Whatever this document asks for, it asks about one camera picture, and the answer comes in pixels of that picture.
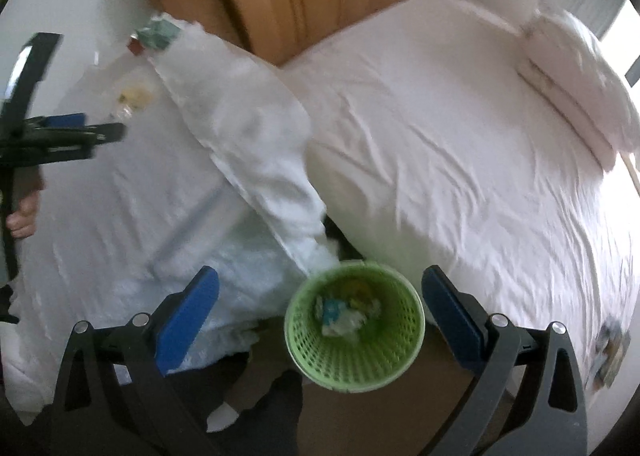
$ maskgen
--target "blue gripper pad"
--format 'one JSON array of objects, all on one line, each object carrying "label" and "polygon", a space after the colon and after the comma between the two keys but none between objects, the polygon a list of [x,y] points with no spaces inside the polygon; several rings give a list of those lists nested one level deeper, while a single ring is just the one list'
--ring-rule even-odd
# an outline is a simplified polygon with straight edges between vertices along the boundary
[{"label": "blue gripper pad", "polygon": [[162,375],[180,366],[219,292],[218,274],[209,266],[202,267],[185,288],[186,296],[156,337],[156,364]]},{"label": "blue gripper pad", "polygon": [[484,340],[456,294],[458,291],[452,283],[443,280],[433,267],[427,268],[422,274],[422,298],[453,356],[460,366],[479,375],[485,366],[482,356]]},{"label": "blue gripper pad", "polygon": [[76,129],[84,127],[86,115],[83,112],[75,112],[72,115],[48,116],[44,120],[44,127],[56,129]]}]

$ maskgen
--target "pink pillow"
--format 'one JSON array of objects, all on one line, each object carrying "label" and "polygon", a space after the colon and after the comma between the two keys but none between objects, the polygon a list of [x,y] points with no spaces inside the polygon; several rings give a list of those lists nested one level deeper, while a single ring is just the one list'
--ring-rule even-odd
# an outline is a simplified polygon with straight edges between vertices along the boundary
[{"label": "pink pillow", "polygon": [[640,149],[640,116],[629,85],[609,66],[598,39],[582,22],[565,11],[538,14],[525,30],[523,48],[531,62],[577,102],[615,151]]},{"label": "pink pillow", "polygon": [[516,69],[522,78],[568,120],[602,168],[607,172],[612,170],[616,164],[616,151],[577,102],[530,60],[521,61]]}]

